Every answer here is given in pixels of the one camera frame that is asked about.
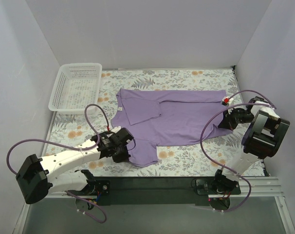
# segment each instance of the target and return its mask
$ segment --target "flower pattern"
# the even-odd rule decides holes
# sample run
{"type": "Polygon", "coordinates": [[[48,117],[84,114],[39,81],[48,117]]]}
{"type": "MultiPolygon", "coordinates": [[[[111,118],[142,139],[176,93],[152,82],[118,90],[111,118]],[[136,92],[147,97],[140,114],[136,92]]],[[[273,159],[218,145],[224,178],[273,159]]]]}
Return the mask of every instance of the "flower pattern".
{"type": "MultiPolygon", "coordinates": [[[[228,95],[238,91],[232,70],[166,70],[166,71],[107,71],[102,73],[98,104],[112,119],[117,111],[115,95],[120,88],[132,90],[221,90],[228,95]]],[[[241,103],[237,96],[235,104],[241,103]]],[[[89,119],[99,131],[106,130],[102,112],[97,110],[89,119]]],[[[239,125],[230,135],[204,141],[207,153],[221,164],[228,162],[241,151],[241,139],[248,125],[239,125]]],[[[88,126],[84,115],[63,115],[57,113],[51,128],[50,141],[76,146],[90,139],[93,131],[88,126]]],[[[48,145],[44,155],[64,151],[60,147],[48,145]]],[[[203,154],[200,145],[158,147],[159,161],[145,168],[129,162],[114,163],[111,158],[102,158],[89,162],[67,173],[79,169],[88,169],[95,176],[213,176],[219,166],[212,163],[203,154]]],[[[253,164],[245,176],[263,176],[262,163],[253,164]]]]}

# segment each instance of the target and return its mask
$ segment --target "purple shirt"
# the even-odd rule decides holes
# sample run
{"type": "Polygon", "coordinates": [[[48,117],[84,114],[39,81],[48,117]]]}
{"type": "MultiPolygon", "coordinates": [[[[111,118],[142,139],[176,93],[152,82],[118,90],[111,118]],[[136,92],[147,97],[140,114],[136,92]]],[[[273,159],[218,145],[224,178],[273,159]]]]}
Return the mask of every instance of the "purple shirt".
{"type": "MultiPolygon", "coordinates": [[[[121,89],[116,97],[118,111],[112,126],[127,128],[134,136],[127,148],[130,162],[145,167],[158,161],[156,146],[198,144],[204,125],[225,106],[226,96],[220,91],[133,91],[121,89]]],[[[224,136],[232,131],[217,126],[223,116],[216,117],[205,130],[204,139],[224,136]]]]}

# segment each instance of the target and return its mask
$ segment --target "gray floor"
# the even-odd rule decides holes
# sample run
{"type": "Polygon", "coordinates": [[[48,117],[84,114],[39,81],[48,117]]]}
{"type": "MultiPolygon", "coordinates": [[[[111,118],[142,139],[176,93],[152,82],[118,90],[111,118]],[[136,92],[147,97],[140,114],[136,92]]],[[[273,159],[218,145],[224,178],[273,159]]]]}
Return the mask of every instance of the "gray floor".
{"type": "MultiPolygon", "coordinates": [[[[232,198],[231,207],[242,198],[232,198]]],[[[251,197],[227,214],[193,205],[112,205],[105,224],[77,213],[73,198],[47,198],[31,205],[24,234],[284,234],[274,197],[251,197]]],[[[102,218],[96,209],[92,213],[102,218]]]]}

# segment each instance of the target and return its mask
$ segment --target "white enclosure wall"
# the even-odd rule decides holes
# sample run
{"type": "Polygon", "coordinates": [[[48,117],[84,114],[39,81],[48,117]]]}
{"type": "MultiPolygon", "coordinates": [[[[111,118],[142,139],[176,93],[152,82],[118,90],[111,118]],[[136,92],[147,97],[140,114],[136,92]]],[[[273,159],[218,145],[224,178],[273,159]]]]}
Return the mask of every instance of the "white enclosure wall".
{"type": "MultiPolygon", "coordinates": [[[[6,154],[20,140],[45,138],[58,68],[25,0],[0,0],[0,234],[12,233],[24,204],[6,154]]],[[[17,147],[11,159],[14,169],[41,148],[39,143],[17,147]]]]}
{"type": "Polygon", "coordinates": [[[236,65],[271,0],[26,0],[60,65],[236,65]]]}
{"type": "Polygon", "coordinates": [[[272,0],[237,65],[237,76],[240,89],[262,92],[291,123],[279,152],[265,164],[281,180],[295,225],[295,0],[272,0]]]}

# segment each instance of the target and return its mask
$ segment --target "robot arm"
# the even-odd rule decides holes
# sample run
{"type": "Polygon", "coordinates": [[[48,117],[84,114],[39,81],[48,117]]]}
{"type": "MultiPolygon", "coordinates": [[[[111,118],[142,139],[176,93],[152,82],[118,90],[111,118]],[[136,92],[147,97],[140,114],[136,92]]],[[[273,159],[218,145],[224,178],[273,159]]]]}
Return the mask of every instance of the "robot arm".
{"type": "MultiPolygon", "coordinates": [[[[255,97],[249,103],[268,104],[264,99],[255,97]]],[[[247,105],[246,109],[236,108],[223,113],[223,120],[218,126],[233,130],[239,123],[251,123],[243,139],[243,150],[226,166],[237,174],[243,174],[255,162],[273,157],[278,151],[290,125],[289,121],[280,118],[272,107],[247,105]]],[[[239,180],[237,174],[228,169],[217,170],[214,187],[218,191],[232,191],[239,180]]]]}
{"type": "MultiPolygon", "coordinates": [[[[41,158],[37,158],[36,155],[28,156],[16,175],[25,202],[36,203],[53,192],[84,190],[85,194],[90,194],[96,187],[99,187],[98,191],[101,190],[101,183],[97,182],[88,170],[64,174],[72,168],[103,157],[112,157],[114,162],[128,161],[130,155],[126,145],[133,140],[133,136],[126,128],[114,128],[99,135],[99,144],[89,150],[66,150],[41,158]]],[[[91,147],[94,142],[97,142],[97,136],[93,136],[76,148],[91,147]]]]}

